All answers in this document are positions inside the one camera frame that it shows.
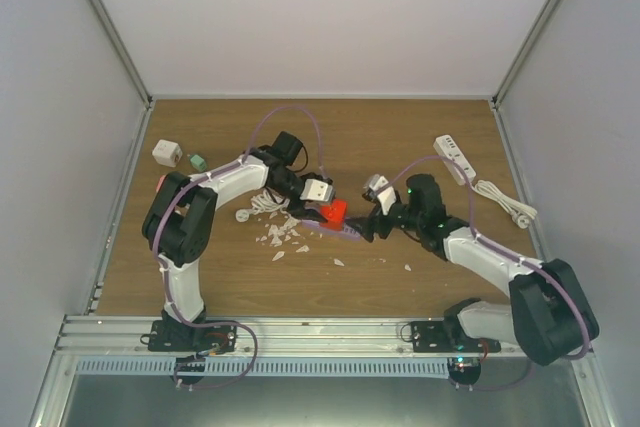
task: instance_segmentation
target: tangled white cable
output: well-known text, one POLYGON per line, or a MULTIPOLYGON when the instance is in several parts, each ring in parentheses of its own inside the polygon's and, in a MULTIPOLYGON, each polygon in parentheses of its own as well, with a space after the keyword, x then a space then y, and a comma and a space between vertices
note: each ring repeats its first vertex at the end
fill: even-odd
POLYGON ((529 227, 531 221, 538 215, 538 211, 530 205, 518 202, 517 200, 503 194, 493 182, 479 180, 476 185, 472 186, 472 188, 476 193, 483 197, 497 202, 521 229, 529 227))
POLYGON ((236 211, 236 220, 238 222, 246 222, 252 215, 262 214, 264 212, 284 212, 284 209, 289 205, 289 200, 287 199, 282 202, 282 198, 276 194, 273 194, 273 198, 276 202, 271 199, 266 189, 263 190, 262 193, 254 195, 251 197, 250 209, 240 209, 236 211))

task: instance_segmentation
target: white wall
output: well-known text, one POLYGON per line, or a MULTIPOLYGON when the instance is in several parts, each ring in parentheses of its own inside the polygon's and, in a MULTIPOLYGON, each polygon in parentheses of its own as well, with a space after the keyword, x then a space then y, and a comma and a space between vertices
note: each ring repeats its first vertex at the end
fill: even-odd
POLYGON ((85 0, 0 0, 0 425, 82 309, 141 111, 85 0))
POLYGON ((640 418, 639 39, 640 0, 564 0, 503 106, 549 248, 600 322, 627 426, 640 418))
POLYGON ((495 93, 544 0, 104 0, 155 95, 495 93))

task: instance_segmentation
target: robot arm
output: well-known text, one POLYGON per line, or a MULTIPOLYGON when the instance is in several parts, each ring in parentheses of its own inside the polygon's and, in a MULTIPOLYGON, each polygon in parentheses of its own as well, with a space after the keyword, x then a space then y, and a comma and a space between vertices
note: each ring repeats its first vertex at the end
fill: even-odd
POLYGON ((510 298, 511 305, 469 299, 448 309, 445 328, 452 347, 469 338, 495 339, 519 344, 531 360, 548 365, 582 345, 569 306, 529 265, 560 284, 582 315, 589 338, 598 336, 598 323, 569 264, 559 259, 544 263, 518 254, 448 215, 431 175, 409 177, 407 204, 397 191, 385 186, 388 181, 380 175, 367 181, 364 198, 376 205, 368 217, 351 219, 351 227, 369 242, 374 234, 386 239, 393 229, 412 232, 425 250, 471 270, 510 298))
MULTIPOLYGON (((330 203, 334 197, 330 179, 308 173, 296 175, 293 165, 302 143, 293 135, 281 132, 273 145, 253 149, 250 155, 239 157, 222 167, 191 177, 179 172, 168 174, 162 182, 142 226, 142 234, 153 243, 160 221, 176 195, 193 180, 206 176, 180 200, 178 207, 186 213, 173 212, 160 233, 158 254, 164 261, 160 270, 168 282, 177 310, 188 321, 202 323, 206 310, 200 295, 198 264, 207 248, 215 212, 236 197, 268 187, 289 199, 287 211, 299 219, 324 222, 315 209, 307 209, 307 202, 330 203)), ((203 341, 210 332, 183 325, 165 299, 162 324, 149 339, 149 350, 198 351, 206 350, 203 341)))

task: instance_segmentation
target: wooden tabletop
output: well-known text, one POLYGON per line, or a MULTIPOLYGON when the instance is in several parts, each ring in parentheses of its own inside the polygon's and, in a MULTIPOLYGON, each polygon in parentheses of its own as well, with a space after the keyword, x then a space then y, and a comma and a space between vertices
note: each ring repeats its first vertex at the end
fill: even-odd
MULTIPOLYGON (((176 169, 158 165, 151 151, 158 140, 178 142, 185 154, 204 157, 209 168, 230 162, 246 148, 265 114, 291 101, 158 101, 153 112, 131 191, 113 245, 98 313, 158 315, 163 291, 158 265, 141 235, 143 219, 161 175, 171 170, 194 173, 185 157, 176 169)), ((351 216, 367 214, 372 204, 361 198, 374 173, 394 177, 411 161, 433 154, 434 139, 451 134, 479 179, 491 180, 515 195, 513 181, 493 115, 482 101, 313 100, 304 105, 318 119, 324 164, 337 196, 348 202, 351 216)), ((309 119, 296 110, 272 117, 257 137, 271 143, 286 130, 309 150, 309 169, 317 171, 316 137, 309 119)), ((468 218, 464 187, 439 161, 423 163, 411 173, 435 175, 448 211, 468 218)), ((397 185, 404 194, 404 179, 397 185)), ((299 238, 280 247, 256 239, 267 224, 282 225, 283 215, 235 220, 251 195, 230 202, 215 216, 209 247, 200 262, 200 287, 210 315, 249 316, 440 316, 468 297, 505 301, 491 284, 470 271, 445 263, 400 232, 372 244, 311 234, 299 226, 299 238), (301 245, 309 252, 296 253, 301 245), (272 261, 278 251, 285 255, 272 261), (344 264, 335 264, 338 259, 344 264)), ((484 234, 527 255, 533 249, 526 231, 517 228, 495 203, 476 196, 476 224, 484 234)))

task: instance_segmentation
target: white power strip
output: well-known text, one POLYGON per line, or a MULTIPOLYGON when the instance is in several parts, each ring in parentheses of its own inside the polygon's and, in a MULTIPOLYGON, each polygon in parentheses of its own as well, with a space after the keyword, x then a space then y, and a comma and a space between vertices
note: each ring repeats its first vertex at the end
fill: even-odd
MULTIPOLYGON (((458 164, 462 170, 464 170, 464 173, 467 174, 469 182, 473 182, 476 178, 476 171, 473 170, 473 167, 471 167, 471 164, 450 135, 441 135, 438 137, 433 144, 433 147, 436 149, 436 152, 438 152, 438 155, 451 159, 458 164)), ((451 172, 456 183, 458 185, 464 185, 464 177, 458 169, 451 165, 450 162, 445 162, 445 165, 447 166, 447 169, 449 169, 449 172, 451 172)), ((502 191, 492 182, 479 180, 476 185, 473 185, 472 183, 471 188, 477 194, 498 203, 498 205, 500 205, 500 207, 502 207, 504 211, 511 216, 511 219, 521 229, 529 227, 531 221, 538 215, 538 211, 536 209, 503 194, 502 191)))
MULTIPOLYGON (((451 159, 458 164, 462 170, 464 170, 464 173, 467 174, 469 182, 473 182, 473 179, 476 178, 476 171, 473 170, 473 167, 471 167, 471 164, 450 135, 441 135, 436 138, 436 141, 433 143, 433 147, 436 149, 436 152, 438 152, 438 155, 451 159)), ((464 185, 464 177, 458 169, 449 162, 445 162, 445 165, 447 166, 447 169, 449 169, 449 172, 451 172, 456 183, 458 185, 464 185)))

